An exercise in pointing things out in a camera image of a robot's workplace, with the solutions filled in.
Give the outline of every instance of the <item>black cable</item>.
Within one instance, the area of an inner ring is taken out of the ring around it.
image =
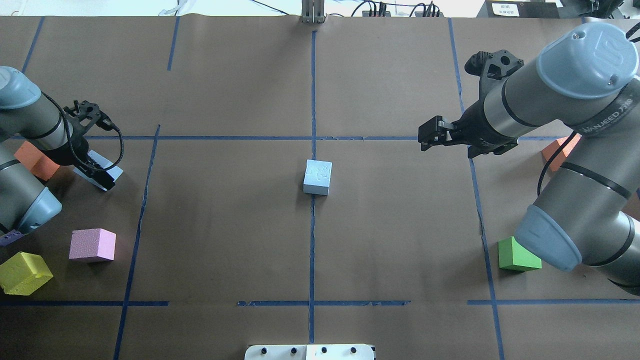
[[[115,126],[115,124],[111,124],[113,126],[113,129],[118,133],[118,139],[120,140],[120,156],[118,157],[118,159],[111,164],[111,166],[106,167],[106,168],[97,168],[94,167],[93,165],[86,163],[82,160],[80,160],[78,158],[78,155],[76,154],[76,151],[74,150],[74,146],[71,143],[71,131],[69,129],[69,123],[67,120],[67,116],[65,115],[64,110],[62,110],[62,108],[60,107],[60,105],[58,105],[58,103],[51,98],[51,96],[45,94],[44,92],[42,92],[42,95],[44,95],[44,97],[47,98],[47,100],[51,101],[51,103],[58,109],[58,112],[60,113],[60,117],[62,119],[62,124],[65,126],[65,134],[67,136],[67,142],[69,143],[69,149],[71,150],[71,154],[74,156],[74,159],[81,164],[82,166],[88,168],[91,171],[95,171],[95,172],[105,172],[108,170],[111,170],[112,168],[115,168],[116,166],[118,166],[118,164],[120,163],[120,161],[122,161],[122,158],[124,157],[124,139],[122,138],[122,132],[120,131],[120,129]]]
[[[540,196],[540,192],[542,190],[542,180],[544,180],[545,174],[547,173],[549,166],[551,166],[551,163],[556,159],[556,157],[560,154],[560,152],[562,152],[562,150],[564,150],[564,148],[567,145],[569,145],[571,140],[573,140],[573,138],[575,138],[576,135],[578,135],[578,133],[576,133],[575,131],[572,132],[571,135],[569,135],[569,137],[562,143],[562,145],[560,145],[560,147],[557,148],[554,154],[551,155],[549,160],[547,160],[545,167],[542,168],[542,173],[540,174],[540,178],[538,179],[538,196]]]
[[[277,11],[277,12],[279,12],[279,13],[283,13],[284,15],[291,15],[290,13],[285,13],[285,12],[283,12],[283,11],[282,11],[282,10],[280,10],[280,9],[276,9],[276,8],[274,8],[273,6],[269,6],[269,5],[267,5],[267,4],[261,3],[260,1],[257,1],[257,0],[249,0],[249,1],[251,1],[251,2],[253,2],[253,3],[260,4],[260,5],[262,5],[262,6],[266,6],[266,7],[268,7],[269,9],[275,10],[275,11]]]
[[[371,12],[372,12],[372,10],[371,10],[371,4],[373,4],[373,13],[376,13],[376,11],[378,11],[378,7],[376,6],[376,3],[375,3],[374,1],[371,1],[371,0],[365,0],[365,1],[362,1],[362,2],[361,2],[361,3],[360,3],[360,4],[359,4],[359,5],[358,5],[354,10],[353,10],[353,12],[351,13],[351,17],[353,17],[353,16],[356,14],[356,11],[358,11],[358,9],[359,9],[362,5],[367,4],[367,3],[369,4],[369,16],[372,16],[372,13],[371,13]]]
[[[631,36],[633,36],[633,34],[635,34],[639,29],[640,29],[640,22],[638,22],[636,25],[634,25],[633,28],[630,28],[629,31],[627,31],[627,38],[630,38]]]
[[[415,9],[418,8],[418,6],[422,5],[422,9],[424,10],[422,13],[422,16],[424,17],[424,14],[427,12],[427,5],[425,3],[419,3],[418,5],[414,5],[413,9],[411,10],[411,13],[409,14],[409,17],[411,17],[411,15],[413,15],[413,13],[415,12]]]

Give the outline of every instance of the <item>blue joint cap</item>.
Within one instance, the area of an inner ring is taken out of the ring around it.
[[[40,98],[40,88],[18,70],[0,66],[0,110],[29,106]]]
[[[638,52],[625,33],[588,22],[547,45],[536,59],[542,81],[574,99],[599,99],[620,91],[638,69]]]
[[[22,234],[28,234],[51,220],[61,210],[60,201],[49,191],[49,188],[44,188],[24,214],[16,230]]]
[[[569,235],[535,205],[527,208],[515,238],[523,248],[562,271],[569,272],[582,262],[582,255]]]

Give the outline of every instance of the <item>white label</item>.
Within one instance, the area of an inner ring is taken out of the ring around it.
[[[491,4],[493,7],[493,13],[499,16],[520,16],[518,13],[518,5],[516,4]]]

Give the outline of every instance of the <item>red block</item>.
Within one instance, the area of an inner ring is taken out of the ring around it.
[[[27,170],[43,181],[48,181],[60,168],[60,165],[49,159],[30,142],[24,142],[14,156]]]
[[[566,139],[567,138],[557,139],[542,150],[542,157],[545,159],[545,162],[551,158],[551,155],[558,150],[560,145],[562,145]],[[578,140],[580,140],[580,135],[576,135],[570,143],[566,144],[564,149],[558,154],[558,156],[556,156],[555,160],[551,162],[551,165],[549,165],[549,170],[556,171],[560,168],[560,165],[562,165],[562,163],[567,159],[571,150],[573,150],[575,145],[578,143]]]

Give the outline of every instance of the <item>pink cube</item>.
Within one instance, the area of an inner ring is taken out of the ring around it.
[[[113,260],[116,234],[104,229],[75,230],[71,234],[69,260],[94,263]]]

